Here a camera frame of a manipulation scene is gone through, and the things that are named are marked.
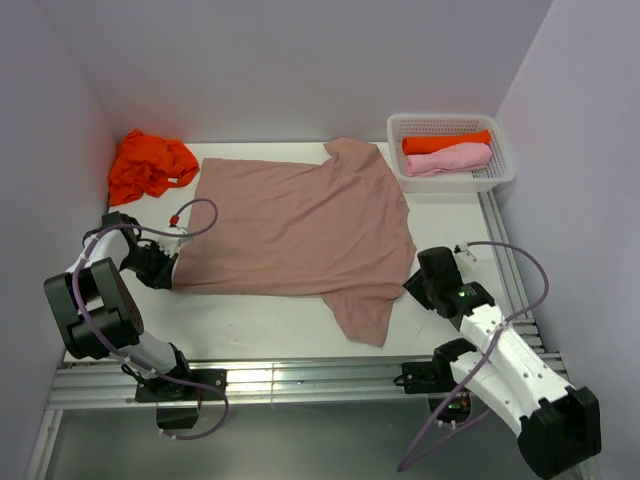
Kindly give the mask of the dusty pink t-shirt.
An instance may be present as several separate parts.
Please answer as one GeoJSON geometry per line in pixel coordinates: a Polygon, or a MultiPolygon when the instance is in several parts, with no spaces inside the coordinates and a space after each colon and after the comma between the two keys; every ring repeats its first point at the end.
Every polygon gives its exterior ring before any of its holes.
{"type": "Polygon", "coordinates": [[[318,165],[207,158],[177,292],[316,296],[344,336],[382,346],[416,247],[379,148],[339,138],[318,165]]]}

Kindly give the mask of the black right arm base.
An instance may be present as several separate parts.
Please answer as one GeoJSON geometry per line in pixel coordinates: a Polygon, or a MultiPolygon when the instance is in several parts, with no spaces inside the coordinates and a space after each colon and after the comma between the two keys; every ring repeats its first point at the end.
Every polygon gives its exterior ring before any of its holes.
{"type": "MultiPolygon", "coordinates": [[[[447,395],[457,385],[450,368],[439,366],[436,360],[402,363],[401,373],[393,379],[393,384],[401,387],[405,394],[427,394],[431,411],[441,403],[433,396],[447,395]]],[[[470,392],[463,389],[444,407],[437,416],[437,421],[450,426],[462,424],[470,418],[471,411],[470,392]]]]}

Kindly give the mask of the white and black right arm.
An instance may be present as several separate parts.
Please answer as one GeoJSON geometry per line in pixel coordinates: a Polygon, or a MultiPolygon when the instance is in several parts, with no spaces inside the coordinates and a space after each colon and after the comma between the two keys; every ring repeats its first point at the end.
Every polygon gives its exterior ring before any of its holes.
{"type": "Polygon", "coordinates": [[[551,479],[600,454],[599,401],[543,361],[484,286],[463,280],[456,259],[468,253],[464,245],[418,253],[419,269],[404,288],[459,336],[428,361],[403,363],[394,383],[407,394],[444,394],[427,423],[453,431],[475,424],[470,398],[478,397],[514,433],[530,469],[551,479]]]}

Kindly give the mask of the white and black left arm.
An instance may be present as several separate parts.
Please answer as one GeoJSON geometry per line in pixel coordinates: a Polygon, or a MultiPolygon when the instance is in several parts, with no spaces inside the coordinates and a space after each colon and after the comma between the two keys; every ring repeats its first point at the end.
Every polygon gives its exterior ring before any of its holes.
{"type": "Polygon", "coordinates": [[[143,325],[121,272],[152,290],[172,287],[179,251],[189,238],[173,216],[158,238],[145,238],[139,222],[116,211],[85,233],[79,258],[43,288],[67,352],[76,359],[108,357],[141,386],[183,399],[195,386],[184,354],[143,325]]]}

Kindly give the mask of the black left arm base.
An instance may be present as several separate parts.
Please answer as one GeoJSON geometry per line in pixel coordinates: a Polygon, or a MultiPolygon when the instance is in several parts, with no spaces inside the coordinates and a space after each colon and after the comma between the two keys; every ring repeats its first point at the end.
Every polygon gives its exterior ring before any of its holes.
{"type": "Polygon", "coordinates": [[[121,370],[137,382],[134,402],[156,404],[156,424],[170,431],[192,429],[200,417],[204,401],[221,401],[227,386],[227,371],[224,369],[191,369],[184,359],[167,373],[168,376],[214,387],[216,392],[202,387],[169,382],[159,377],[145,379],[141,373],[122,365],[121,370]]]}

